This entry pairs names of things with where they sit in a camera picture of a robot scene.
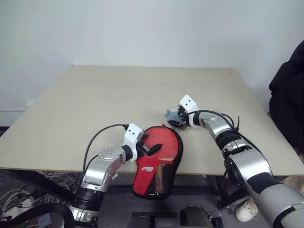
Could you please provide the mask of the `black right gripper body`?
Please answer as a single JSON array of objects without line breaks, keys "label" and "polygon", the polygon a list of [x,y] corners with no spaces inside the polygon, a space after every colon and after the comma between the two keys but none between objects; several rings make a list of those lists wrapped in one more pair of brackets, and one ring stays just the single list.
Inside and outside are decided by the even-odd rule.
[{"label": "black right gripper body", "polygon": [[179,106],[178,108],[178,117],[181,119],[180,120],[181,123],[187,125],[187,127],[190,127],[188,114],[182,106]]}]

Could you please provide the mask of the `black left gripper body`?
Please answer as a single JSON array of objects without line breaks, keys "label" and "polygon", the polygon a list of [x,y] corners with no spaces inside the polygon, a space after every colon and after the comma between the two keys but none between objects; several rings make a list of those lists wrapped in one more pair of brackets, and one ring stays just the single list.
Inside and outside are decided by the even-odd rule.
[{"label": "black left gripper body", "polygon": [[146,146],[145,144],[144,144],[144,142],[141,142],[141,141],[138,141],[137,142],[137,155],[138,156],[144,156],[145,154],[146,154],[146,152],[147,152],[147,150],[149,149],[149,147],[148,146]]}]

